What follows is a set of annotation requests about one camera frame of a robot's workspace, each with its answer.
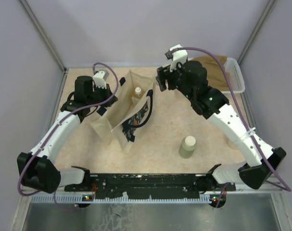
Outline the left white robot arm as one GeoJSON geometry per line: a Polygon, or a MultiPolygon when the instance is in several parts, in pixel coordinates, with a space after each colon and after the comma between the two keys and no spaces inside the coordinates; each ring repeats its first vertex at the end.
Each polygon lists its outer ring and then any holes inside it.
{"type": "Polygon", "coordinates": [[[28,153],[19,154],[17,189],[22,196],[27,195],[22,192],[22,186],[34,189],[36,193],[53,193],[59,187],[79,185],[87,179],[89,170],[85,168],[58,170],[54,163],[69,136],[90,114],[92,107],[109,107],[117,101],[115,93],[106,83],[107,76],[107,72],[98,71],[92,77],[77,77],[74,91],[62,105],[47,134],[28,153]]]}

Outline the green cream-capped bottle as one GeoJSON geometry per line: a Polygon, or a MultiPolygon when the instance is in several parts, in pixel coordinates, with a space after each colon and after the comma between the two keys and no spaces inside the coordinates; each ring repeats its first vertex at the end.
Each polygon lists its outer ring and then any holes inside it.
{"type": "Polygon", "coordinates": [[[179,155],[182,158],[190,158],[197,147],[196,139],[193,136],[187,136],[182,139],[179,155]]]}

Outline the beige canvas tote bag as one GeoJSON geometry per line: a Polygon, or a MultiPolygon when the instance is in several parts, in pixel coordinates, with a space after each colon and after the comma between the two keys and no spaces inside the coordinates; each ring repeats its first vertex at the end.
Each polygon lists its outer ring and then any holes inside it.
{"type": "Polygon", "coordinates": [[[91,127],[105,143],[117,141],[119,149],[127,154],[153,112],[155,82],[132,71],[119,80],[118,101],[111,107],[99,107],[91,127]],[[142,98],[133,97],[134,89],[142,89],[142,98]]]}

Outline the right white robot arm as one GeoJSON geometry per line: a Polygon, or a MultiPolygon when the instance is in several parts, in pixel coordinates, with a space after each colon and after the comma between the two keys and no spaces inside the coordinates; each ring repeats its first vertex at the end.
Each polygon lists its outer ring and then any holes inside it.
{"type": "Polygon", "coordinates": [[[270,177],[267,164],[276,169],[286,156],[281,148],[273,148],[253,130],[247,130],[228,98],[209,86],[207,70],[198,61],[178,63],[157,69],[156,80],[160,90],[178,90],[190,102],[193,110],[216,125],[245,158],[244,162],[214,166],[209,173],[219,184],[243,182],[258,190],[270,177]]]}

